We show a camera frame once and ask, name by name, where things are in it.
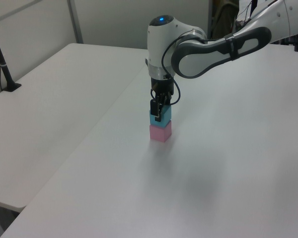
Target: stacked blocks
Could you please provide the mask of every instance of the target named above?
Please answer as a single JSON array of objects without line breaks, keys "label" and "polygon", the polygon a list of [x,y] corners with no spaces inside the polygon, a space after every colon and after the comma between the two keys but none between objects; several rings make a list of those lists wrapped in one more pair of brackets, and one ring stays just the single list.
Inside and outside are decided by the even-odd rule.
[{"label": "stacked blocks", "polygon": [[153,115],[150,115],[150,139],[165,142],[171,131],[171,106],[164,106],[161,111],[161,121],[156,121]]}]

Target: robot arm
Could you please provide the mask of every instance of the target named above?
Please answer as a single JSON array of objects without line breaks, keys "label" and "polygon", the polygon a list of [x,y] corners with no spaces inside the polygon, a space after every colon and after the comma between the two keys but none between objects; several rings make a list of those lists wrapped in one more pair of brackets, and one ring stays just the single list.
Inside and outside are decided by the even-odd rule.
[{"label": "robot arm", "polygon": [[171,104],[173,76],[196,78],[211,68],[255,52],[270,42],[298,34],[298,0],[268,0],[254,10],[239,32],[216,41],[205,32],[172,16],[153,19],[148,27],[147,61],[151,76],[150,113],[160,121],[161,109]]},{"label": "robot arm", "polygon": [[243,29],[207,44],[183,42],[175,49],[171,65],[185,78],[255,52],[267,44],[298,34],[298,0],[269,0],[259,5]]}]

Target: table surface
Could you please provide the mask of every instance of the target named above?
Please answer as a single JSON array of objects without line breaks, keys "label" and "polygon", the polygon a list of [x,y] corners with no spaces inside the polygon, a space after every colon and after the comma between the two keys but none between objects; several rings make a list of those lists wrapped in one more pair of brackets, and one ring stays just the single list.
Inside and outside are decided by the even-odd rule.
[{"label": "table surface", "polygon": [[144,66],[2,238],[298,237],[298,53],[176,80],[166,143]]},{"label": "table surface", "polygon": [[0,93],[0,206],[21,211],[145,63],[145,50],[70,44]]}]

